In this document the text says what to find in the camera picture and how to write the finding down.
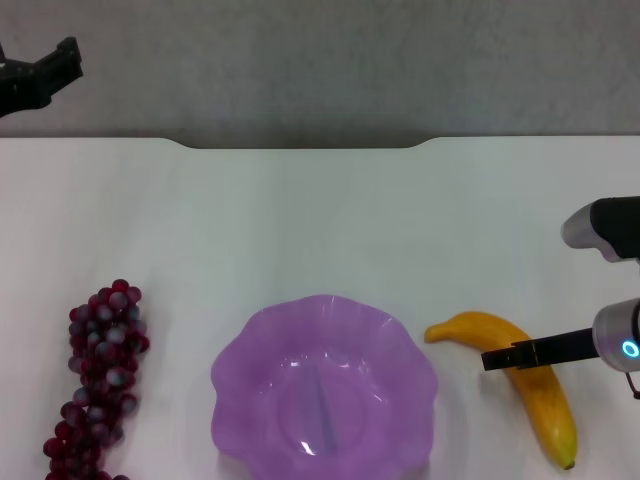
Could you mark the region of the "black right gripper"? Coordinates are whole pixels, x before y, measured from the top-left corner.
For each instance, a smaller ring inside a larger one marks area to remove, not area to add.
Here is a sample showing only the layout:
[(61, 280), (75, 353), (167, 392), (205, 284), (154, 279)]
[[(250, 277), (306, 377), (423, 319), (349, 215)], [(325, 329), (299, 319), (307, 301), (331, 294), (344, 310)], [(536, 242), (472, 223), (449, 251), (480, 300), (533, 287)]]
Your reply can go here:
[(597, 358), (593, 330), (585, 328), (559, 335), (515, 342), (507, 348), (481, 354), (485, 371), (529, 369), (537, 366)]

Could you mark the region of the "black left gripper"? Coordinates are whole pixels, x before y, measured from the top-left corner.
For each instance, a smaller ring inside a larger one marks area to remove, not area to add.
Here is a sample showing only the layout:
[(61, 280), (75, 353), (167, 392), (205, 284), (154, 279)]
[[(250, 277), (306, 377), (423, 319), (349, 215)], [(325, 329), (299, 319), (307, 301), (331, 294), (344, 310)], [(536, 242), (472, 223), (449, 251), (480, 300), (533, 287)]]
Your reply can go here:
[(77, 39), (67, 37), (35, 65), (1, 58), (1, 116), (49, 105), (52, 97), (83, 76)]

